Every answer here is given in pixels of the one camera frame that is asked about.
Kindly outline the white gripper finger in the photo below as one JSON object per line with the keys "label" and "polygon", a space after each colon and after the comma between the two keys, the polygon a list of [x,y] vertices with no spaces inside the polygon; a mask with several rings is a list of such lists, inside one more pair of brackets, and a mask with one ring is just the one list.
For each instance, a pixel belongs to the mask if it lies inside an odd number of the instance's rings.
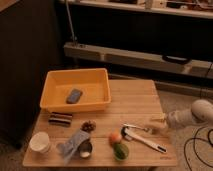
{"label": "white gripper finger", "polygon": [[147,124],[147,128],[151,129],[153,132],[164,132],[167,130],[167,125],[166,124]]}
{"label": "white gripper finger", "polygon": [[150,118],[150,121],[153,121],[153,122],[165,122],[165,120],[166,120],[165,115],[152,116]]}

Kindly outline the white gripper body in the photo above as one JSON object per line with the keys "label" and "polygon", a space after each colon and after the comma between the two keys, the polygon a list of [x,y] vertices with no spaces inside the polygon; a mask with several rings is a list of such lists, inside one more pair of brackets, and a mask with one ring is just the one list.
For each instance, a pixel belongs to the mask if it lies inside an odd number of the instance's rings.
{"label": "white gripper body", "polygon": [[183,129],[185,128],[183,119],[183,111],[173,111],[166,115],[165,120],[170,129]]}

